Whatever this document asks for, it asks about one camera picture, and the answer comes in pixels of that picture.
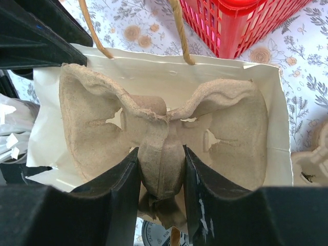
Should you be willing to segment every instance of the orange flower print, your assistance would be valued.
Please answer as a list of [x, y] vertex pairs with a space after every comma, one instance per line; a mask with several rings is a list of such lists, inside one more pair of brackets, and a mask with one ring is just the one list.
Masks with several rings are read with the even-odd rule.
[[297, 28], [297, 31], [301, 32], [304, 35], [304, 33], [306, 32], [304, 28], [305, 28], [305, 26], [303, 24], [302, 27]]
[[286, 58], [286, 63], [289, 65], [289, 66], [293, 66], [293, 65], [296, 65], [297, 64], [297, 59], [294, 58], [294, 57], [287, 57]]
[[158, 25], [158, 24], [152, 24], [152, 25], [150, 26], [150, 30], [151, 30], [152, 32], [157, 32], [157, 31], [159, 30], [159, 25]]
[[308, 119], [308, 121], [309, 121], [309, 127], [316, 127], [318, 125], [319, 119], [313, 119], [313, 120]]
[[271, 53], [265, 47], [259, 47], [253, 50], [250, 54], [250, 60], [254, 63], [263, 63], [270, 64], [271, 62]]
[[152, 39], [149, 36], [141, 36], [138, 39], [138, 44], [142, 48], [148, 48], [152, 45]]
[[152, 9], [151, 16], [155, 17], [156, 15], [158, 15], [158, 10], [154, 8], [154, 9]]
[[293, 70], [293, 73], [290, 74], [289, 76], [293, 76], [293, 77], [297, 78], [300, 74], [301, 74], [301, 72], [299, 70], [296, 70], [296, 71]]
[[133, 42], [139, 38], [140, 27], [136, 25], [128, 26], [124, 31], [124, 37], [127, 41]]

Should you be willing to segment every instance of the tablecloth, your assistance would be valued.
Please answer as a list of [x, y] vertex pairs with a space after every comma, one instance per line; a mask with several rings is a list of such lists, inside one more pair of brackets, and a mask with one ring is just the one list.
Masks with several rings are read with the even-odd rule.
[[[89, 32], [78, 1], [60, 1]], [[167, 0], [87, 0], [87, 5], [105, 47], [182, 55]], [[186, 32], [192, 54], [214, 56], [187, 24]], [[313, 0], [238, 59], [281, 68], [291, 151], [310, 149], [313, 130], [328, 119], [328, 0]], [[12, 73], [11, 78], [21, 99], [38, 103], [32, 81]], [[143, 245], [141, 227], [142, 221], [138, 219], [135, 245]]]

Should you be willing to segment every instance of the table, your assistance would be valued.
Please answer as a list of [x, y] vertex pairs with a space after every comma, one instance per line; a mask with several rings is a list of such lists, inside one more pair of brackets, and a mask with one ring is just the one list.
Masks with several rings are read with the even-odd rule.
[[[60, 1], [89, 32], [78, 0]], [[87, 5], [104, 47], [182, 55], [168, 1], [87, 0]], [[214, 56], [188, 25], [186, 32], [192, 54]], [[238, 59], [281, 68], [291, 151], [311, 149], [314, 129], [328, 119], [328, 0], [313, 0]], [[10, 75], [20, 98], [38, 103], [33, 82]], [[141, 227], [142, 220], [138, 219], [135, 245], [143, 245]]]

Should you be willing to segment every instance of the plastic crate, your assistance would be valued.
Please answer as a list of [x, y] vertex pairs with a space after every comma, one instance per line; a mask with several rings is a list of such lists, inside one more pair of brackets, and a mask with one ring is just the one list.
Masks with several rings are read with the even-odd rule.
[[312, 0], [180, 0], [183, 17], [217, 57], [234, 59]]

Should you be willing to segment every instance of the floral pattern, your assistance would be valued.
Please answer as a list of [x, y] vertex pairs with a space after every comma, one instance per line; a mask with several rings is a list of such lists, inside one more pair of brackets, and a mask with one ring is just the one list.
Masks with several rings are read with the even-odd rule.
[[[88, 32], [77, 0], [60, 0]], [[159, 55], [182, 55], [167, 0], [87, 0], [105, 47]], [[186, 25], [192, 54], [214, 56]], [[280, 68], [290, 119], [291, 150], [309, 150], [317, 125], [328, 118], [328, 0], [312, 3], [246, 50], [239, 60]], [[33, 83], [10, 74], [21, 99], [38, 103]], [[143, 245], [138, 219], [135, 245]]]

